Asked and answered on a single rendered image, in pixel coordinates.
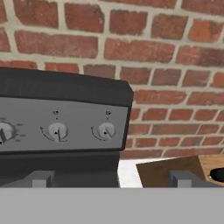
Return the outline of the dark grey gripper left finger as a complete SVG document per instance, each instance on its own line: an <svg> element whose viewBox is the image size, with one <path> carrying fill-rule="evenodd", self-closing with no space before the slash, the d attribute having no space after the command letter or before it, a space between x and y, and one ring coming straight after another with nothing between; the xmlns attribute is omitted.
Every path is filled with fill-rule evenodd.
<svg viewBox="0 0 224 224"><path fill-rule="evenodd" d="M55 171L34 171L23 179L3 185L13 188L47 188L54 186Z"/></svg>

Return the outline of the black stove with grey panel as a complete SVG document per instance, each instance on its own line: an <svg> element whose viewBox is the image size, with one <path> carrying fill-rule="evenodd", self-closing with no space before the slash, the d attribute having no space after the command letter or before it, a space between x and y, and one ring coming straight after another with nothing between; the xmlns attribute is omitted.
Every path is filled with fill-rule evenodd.
<svg viewBox="0 0 224 224"><path fill-rule="evenodd" d="M0 67L0 123L14 128L0 143L0 187L35 171L55 171L53 187L117 187L133 95L124 80ZM59 143L52 123L67 126ZM115 126L109 140L103 123Z"/></svg>

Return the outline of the large grey stove knob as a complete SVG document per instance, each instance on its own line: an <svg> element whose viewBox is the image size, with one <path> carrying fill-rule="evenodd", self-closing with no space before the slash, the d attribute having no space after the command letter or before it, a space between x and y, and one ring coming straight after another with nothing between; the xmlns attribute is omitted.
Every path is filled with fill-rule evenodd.
<svg viewBox="0 0 224 224"><path fill-rule="evenodd" d="M13 138L14 128L7 122L0 122L0 143L4 144Z"/></svg>

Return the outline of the brown wooden knife block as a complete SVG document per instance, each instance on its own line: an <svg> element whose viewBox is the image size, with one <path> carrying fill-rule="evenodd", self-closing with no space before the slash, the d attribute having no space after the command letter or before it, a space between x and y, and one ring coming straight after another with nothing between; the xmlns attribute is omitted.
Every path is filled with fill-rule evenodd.
<svg viewBox="0 0 224 224"><path fill-rule="evenodd" d="M224 155L178 157L136 165L143 187L167 187L168 171L189 171L202 180L224 186L209 178L212 169L221 167L224 167Z"/></svg>

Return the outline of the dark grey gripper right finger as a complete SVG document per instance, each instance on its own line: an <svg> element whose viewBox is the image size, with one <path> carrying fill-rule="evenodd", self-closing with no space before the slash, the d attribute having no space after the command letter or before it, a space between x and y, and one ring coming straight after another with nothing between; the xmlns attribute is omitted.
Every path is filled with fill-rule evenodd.
<svg viewBox="0 0 224 224"><path fill-rule="evenodd" d="M169 171L169 187L177 188L203 188L220 187L211 182L207 182L190 171Z"/></svg>

